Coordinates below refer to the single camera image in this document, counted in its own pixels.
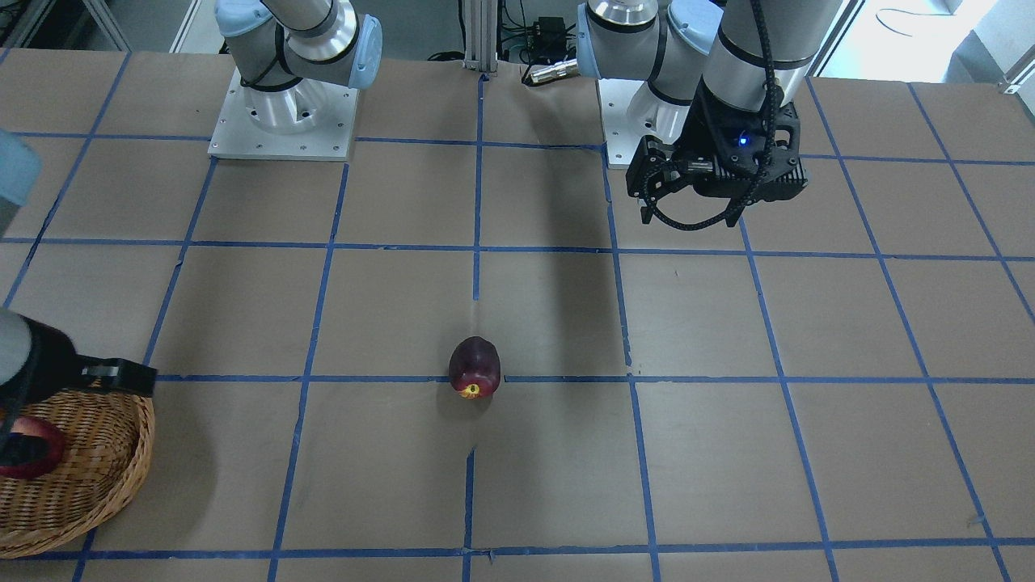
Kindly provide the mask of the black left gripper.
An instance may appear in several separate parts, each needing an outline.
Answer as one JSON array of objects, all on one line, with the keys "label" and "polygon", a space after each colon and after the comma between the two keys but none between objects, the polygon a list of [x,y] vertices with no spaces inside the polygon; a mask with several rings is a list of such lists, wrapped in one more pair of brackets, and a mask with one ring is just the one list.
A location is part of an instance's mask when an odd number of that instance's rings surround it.
[{"label": "black left gripper", "polygon": [[747,194],[739,199],[726,199],[724,210],[694,223],[694,227],[711,227],[718,222],[735,227],[748,206],[765,202],[755,199],[755,188],[766,176],[778,140],[797,148],[800,156],[800,119],[794,103],[776,106],[765,97],[760,110],[744,111],[728,106],[701,84],[674,144],[650,135],[642,137],[626,170],[626,192],[639,203],[643,224],[658,220],[669,227],[684,227],[685,222],[663,213],[659,207],[661,199],[684,188],[694,190],[694,181],[713,171],[712,155],[716,151],[761,149],[763,154],[755,162],[757,173]]}]

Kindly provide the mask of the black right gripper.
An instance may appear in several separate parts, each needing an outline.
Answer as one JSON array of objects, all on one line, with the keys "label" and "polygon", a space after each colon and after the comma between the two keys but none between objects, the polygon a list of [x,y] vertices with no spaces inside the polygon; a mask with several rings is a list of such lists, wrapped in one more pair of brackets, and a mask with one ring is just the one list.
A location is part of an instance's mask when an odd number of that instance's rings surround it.
[{"label": "black right gripper", "polygon": [[[55,327],[27,317],[1,322],[2,418],[56,394],[126,394],[151,398],[158,370],[125,360],[78,353],[73,340]],[[11,433],[1,452],[3,478],[40,475],[40,436]]]}]

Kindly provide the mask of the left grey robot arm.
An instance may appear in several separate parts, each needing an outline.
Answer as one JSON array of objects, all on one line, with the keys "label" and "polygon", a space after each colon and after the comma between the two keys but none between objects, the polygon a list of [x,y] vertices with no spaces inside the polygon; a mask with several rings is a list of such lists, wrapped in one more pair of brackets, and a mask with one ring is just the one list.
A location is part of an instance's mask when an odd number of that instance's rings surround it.
[{"label": "left grey robot arm", "polygon": [[576,68],[598,81],[607,161],[642,222],[735,227],[809,184],[794,96],[838,1],[588,1]]}]

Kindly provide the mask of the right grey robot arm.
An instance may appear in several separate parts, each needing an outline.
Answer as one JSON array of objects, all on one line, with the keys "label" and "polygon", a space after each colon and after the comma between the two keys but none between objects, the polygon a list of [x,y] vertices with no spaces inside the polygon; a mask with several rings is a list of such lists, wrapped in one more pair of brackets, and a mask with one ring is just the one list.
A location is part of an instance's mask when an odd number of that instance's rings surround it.
[{"label": "right grey robot arm", "polygon": [[[302,115],[317,111],[319,82],[359,90],[377,77],[381,24],[372,14],[358,14],[348,1],[218,1],[215,19],[240,88],[295,101],[292,116],[272,104],[256,104],[260,129],[308,130]],[[68,334],[12,310],[2,310],[1,331],[4,478],[39,478],[64,457],[62,431],[30,419],[23,413],[26,406],[68,391],[150,398],[158,382],[156,369],[80,354]]]}]

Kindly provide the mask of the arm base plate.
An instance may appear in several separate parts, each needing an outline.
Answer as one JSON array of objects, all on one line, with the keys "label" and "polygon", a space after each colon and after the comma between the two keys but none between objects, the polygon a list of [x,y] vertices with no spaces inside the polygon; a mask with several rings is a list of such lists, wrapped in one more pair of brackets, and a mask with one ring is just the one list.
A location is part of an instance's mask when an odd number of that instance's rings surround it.
[{"label": "arm base plate", "polygon": [[673,143],[683,129],[689,107],[659,99],[646,81],[624,78],[598,80],[600,120],[607,138],[607,166],[611,170],[631,165],[642,137]]},{"label": "arm base plate", "polygon": [[208,154],[228,161],[347,162],[360,91],[304,78],[280,92],[244,87],[234,71]]}]

